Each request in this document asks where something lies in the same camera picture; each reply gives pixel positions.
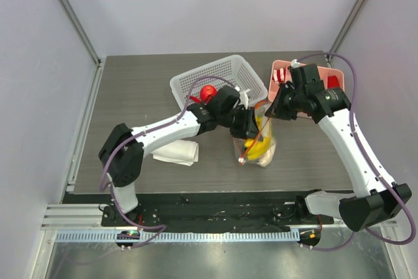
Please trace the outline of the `clear zip bag orange seal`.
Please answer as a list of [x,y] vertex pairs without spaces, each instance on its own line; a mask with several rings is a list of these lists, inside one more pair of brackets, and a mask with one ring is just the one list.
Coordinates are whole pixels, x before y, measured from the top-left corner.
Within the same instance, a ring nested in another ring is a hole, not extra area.
[[272,121],[265,116],[271,105],[267,100],[255,105],[255,122],[259,129],[254,139],[237,139],[233,137],[234,154],[239,165],[257,165],[267,167],[274,157],[276,139],[273,134]]

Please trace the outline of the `red fake apple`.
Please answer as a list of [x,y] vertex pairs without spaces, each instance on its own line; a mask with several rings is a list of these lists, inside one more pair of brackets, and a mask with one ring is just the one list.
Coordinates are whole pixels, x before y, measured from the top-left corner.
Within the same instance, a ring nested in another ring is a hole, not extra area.
[[217,93],[217,89],[213,85],[205,85],[200,90],[200,99],[202,102],[209,102]]

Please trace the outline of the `yellow fake banana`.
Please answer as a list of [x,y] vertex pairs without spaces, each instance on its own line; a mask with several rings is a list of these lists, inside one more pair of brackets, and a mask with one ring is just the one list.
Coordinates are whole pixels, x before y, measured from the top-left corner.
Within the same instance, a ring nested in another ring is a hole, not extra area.
[[259,134],[257,140],[247,139],[244,143],[244,152],[241,158],[246,161],[259,159],[272,145],[272,124],[269,118],[256,117]]

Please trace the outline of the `red fake chili pepper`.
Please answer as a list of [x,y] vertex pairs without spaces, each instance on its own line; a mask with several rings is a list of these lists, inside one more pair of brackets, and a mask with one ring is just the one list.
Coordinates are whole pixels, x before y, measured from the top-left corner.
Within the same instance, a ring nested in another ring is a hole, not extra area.
[[189,101],[193,101],[194,103],[202,104],[202,101],[198,97],[195,97],[195,96],[192,96],[192,95],[187,95],[186,99],[189,100]]

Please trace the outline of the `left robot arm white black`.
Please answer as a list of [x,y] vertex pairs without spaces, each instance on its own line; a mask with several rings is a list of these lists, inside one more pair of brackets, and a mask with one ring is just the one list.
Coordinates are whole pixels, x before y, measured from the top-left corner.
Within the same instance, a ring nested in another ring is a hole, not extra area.
[[219,125],[238,139],[254,139],[259,134],[255,109],[242,104],[240,93],[230,86],[220,88],[207,102],[191,103],[178,115],[160,122],[137,128],[125,123],[115,126],[98,158],[119,206],[117,219],[126,226],[138,221],[135,181],[147,155],[177,140],[213,131]]

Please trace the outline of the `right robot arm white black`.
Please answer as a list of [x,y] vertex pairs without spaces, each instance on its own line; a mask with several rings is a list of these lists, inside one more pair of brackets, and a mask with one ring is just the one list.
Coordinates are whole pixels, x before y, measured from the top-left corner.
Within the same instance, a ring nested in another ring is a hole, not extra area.
[[379,162],[343,89],[327,88],[316,64],[296,60],[278,66],[278,78],[278,92],[266,116],[281,120],[295,120],[300,113],[309,116],[335,147],[353,190],[351,194],[321,190],[307,194],[295,207],[297,220],[310,223],[325,215],[358,232],[394,218],[412,192]]

